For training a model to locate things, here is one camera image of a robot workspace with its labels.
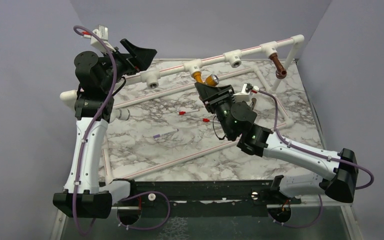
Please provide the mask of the orange water faucet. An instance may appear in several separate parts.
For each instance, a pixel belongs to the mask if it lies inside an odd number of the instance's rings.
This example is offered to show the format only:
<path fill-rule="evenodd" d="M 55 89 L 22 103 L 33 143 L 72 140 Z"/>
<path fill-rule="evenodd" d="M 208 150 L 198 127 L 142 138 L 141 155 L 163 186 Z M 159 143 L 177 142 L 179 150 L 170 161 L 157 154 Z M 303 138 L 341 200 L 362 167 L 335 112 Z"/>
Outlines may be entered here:
<path fill-rule="evenodd" d="M 202 83 L 211 87 L 215 87 L 220 83 L 218 76 L 215 74 L 210 74 L 204 79 L 202 78 L 202 73 L 200 71 L 196 71 L 192 73 L 191 76 L 197 83 Z"/>

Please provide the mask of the white PVC pipe frame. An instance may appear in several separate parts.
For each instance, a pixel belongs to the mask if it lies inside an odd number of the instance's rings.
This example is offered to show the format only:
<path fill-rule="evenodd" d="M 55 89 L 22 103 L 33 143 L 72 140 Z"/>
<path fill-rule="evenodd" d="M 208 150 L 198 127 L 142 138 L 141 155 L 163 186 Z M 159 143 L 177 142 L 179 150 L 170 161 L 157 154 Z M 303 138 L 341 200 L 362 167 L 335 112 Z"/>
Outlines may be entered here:
<path fill-rule="evenodd" d="M 284 68 L 288 70 L 290 65 L 295 61 L 294 57 L 297 54 L 297 52 L 301 49 L 303 43 L 304 43 L 305 37 L 302 34 L 294 35 L 291 36 L 290 38 L 283 39 L 283 40 L 278 40 L 278 41 L 271 41 L 271 42 L 266 42 L 262 43 L 258 46 L 255 47 L 250 47 L 247 49 L 242 49 L 242 50 L 232 50 L 229 52 L 225 52 L 222 55 L 218 56 L 213 56 L 213 57 L 208 57 L 205 59 L 191 59 L 189 61 L 186 61 L 182 65 L 178 66 L 173 66 L 170 68 L 166 69 L 153 69 L 153 70 L 148 70 L 141 72 L 140 74 L 138 73 L 137 75 L 129 76 L 127 77 L 127 84 L 128 85 L 133 85 L 133 84 L 138 84 L 138 83 L 145 83 L 148 85 L 148 88 L 157 88 L 158 87 L 158 80 L 160 78 L 168 78 L 169 76 L 174 76 L 177 74 L 183 74 L 183 73 L 188 73 L 192 77 L 192 73 L 201 71 L 203 67 L 208 67 L 208 66 L 213 66 L 216 64 L 220 63 L 229 63 L 229 66 L 232 68 L 237 68 L 237 66 L 233 66 L 233 64 L 238 64 L 239 66 L 242 64 L 241 62 L 241 57 L 246 56 L 246 55 L 251 55 L 255 53 L 263 53 L 264 55 L 269 58 L 269 56 L 273 53 L 278 53 L 277 49 L 280 47 L 285 47 L 291 45 L 291 50 L 289 51 L 289 54 L 282 63 Z M 219 80 L 223 81 L 226 79 L 234 78 L 240 75 L 246 75 L 249 73 L 253 73 L 258 77 L 259 83 L 262 85 L 259 90 L 265 90 L 268 91 L 269 93 L 274 95 L 274 99 L 277 101 L 277 116 L 275 117 L 275 125 L 271 129 L 282 129 L 282 128 L 288 128 L 291 127 L 295 124 L 294 120 L 288 115 L 288 112 L 285 110 L 284 106 L 282 105 L 282 102 L 279 101 L 279 99 L 276 96 L 276 90 L 281 83 L 281 79 L 275 79 L 274 83 L 272 86 L 269 85 L 269 82 L 263 77 L 262 72 L 258 68 L 257 65 L 252 65 L 250 67 L 246 68 L 239 68 L 239 70 L 235 70 L 233 72 L 228 72 L 219 75 Z M 145 103 L 148 101 L 152 101 L 155 99 L 160 99 L 163 97 L 171 96 L 174 94 L 178 93 L 183 93 L 185 91 L 189 90 L 194 90 L 195 80 L 192 82 L 188 82 L 187 84 L 184 85 L 179 85 L 174 88 L 170 89 L 165 89 L 153 94 L 149 95 L 144 95 L 129 101 L 125 101 L 120 104 L 115 104 L 113 106 L 114 110 L 113 113 L 115 114 L 116 110 L 119 109 L 120 114 L 118 117 L 121 118 L 122 114 L 122 109 L 127 108 L 129 106 L 134 106 L 137 104 Z M 75 100 L 76 100 L 76 90 L 69 90 L 69 91 L 64 91 L 60 94 L 60 99 L 62 102 L 68 106 L 69 108 L 74 110 L 75 106 Z M 281 116 L 284 121 L 280 122 L 278 120 L 278 117 Z M 203 156 L 206 156 L 208 154 L 216 153 L 217 151 L 221 151 L 224 149 L 227 149 L 229 147 L 234 146 L 235 143 L 233 142 L 227 142 L 223 143 L 218 146 L 211 147 L 209 149 L 202 150 L 200 152 L 196 152 L 194 154 L 179 158 L 179 159 L 174 159 L 170 160 L 146 169 L 141 169 L 138 170 L 134 173 L 129 173 L 126 175 L 123 175 L 122 178 L 128 178 L 128 179 L 134 179 L 134 178 L 140 178 L 144 176 L 151 175 L 153 173 L 172 168 L 174 166 L 181 165 L 183 163 L 186 163 L 188 161 L 192 161 L 198 158 L 201 158 Z"/>

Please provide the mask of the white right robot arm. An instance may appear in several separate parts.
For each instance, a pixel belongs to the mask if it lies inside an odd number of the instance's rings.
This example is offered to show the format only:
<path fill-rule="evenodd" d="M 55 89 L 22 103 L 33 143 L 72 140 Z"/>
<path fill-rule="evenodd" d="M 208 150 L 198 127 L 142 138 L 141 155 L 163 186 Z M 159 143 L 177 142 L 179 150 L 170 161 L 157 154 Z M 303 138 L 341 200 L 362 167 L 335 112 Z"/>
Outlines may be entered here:
<path fill-rule="evenodd" d="M 284 176 L 268 190 L 272 202 L 280 204 L 287 198 L 324 193 L 335 201 L 353 203 L 359 174 L 354 151 L 315 148 L 283 137 L 277 129 L 258 125 L 257 113 L 237 99 L 231 85 L 196 82 L 194 86 L 206 110 L 221 124 L 223 140 L 237 141 L 237 147 L 250 156 L 282 160 L 313 172 L 313 176 Z"/>

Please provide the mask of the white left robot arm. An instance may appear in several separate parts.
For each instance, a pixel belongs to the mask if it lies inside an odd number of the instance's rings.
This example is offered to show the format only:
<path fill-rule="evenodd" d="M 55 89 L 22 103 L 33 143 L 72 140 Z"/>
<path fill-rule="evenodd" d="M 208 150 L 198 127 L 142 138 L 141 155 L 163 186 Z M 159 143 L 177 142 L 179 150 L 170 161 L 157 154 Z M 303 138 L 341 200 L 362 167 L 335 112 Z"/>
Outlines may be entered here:
<path fill-rule="evenodd" d="M 104 136 L 114 105 L 115 82 L 125 75 L 145 71 L 157 54 L 156 49 L 138 47 L 127 39 L 120 41 L 127 53 L 118 49 L 99 56 L 93 51 L 79 53 L 74 59 L 79 88 L 74 102 L 76 144 L 69 177 L 52 203 L 68 217 L 106 219 L 112 205 L 120 200 L 132 205 L 137 191 L 121 180 L 100 188 L 98 167 Z"/>

